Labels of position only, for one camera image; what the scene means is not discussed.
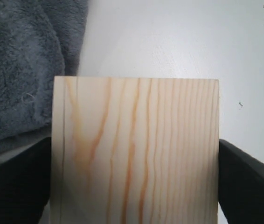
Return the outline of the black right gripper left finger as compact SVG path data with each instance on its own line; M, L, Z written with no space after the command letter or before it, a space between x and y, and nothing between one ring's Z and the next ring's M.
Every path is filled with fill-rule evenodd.
M37 224L50 195L51 139L0 164L0 224Z

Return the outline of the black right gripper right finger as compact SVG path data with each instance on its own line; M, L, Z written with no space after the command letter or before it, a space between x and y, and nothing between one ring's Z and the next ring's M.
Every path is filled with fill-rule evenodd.
M229 224L264 224L264 164L219 141L218 201Z

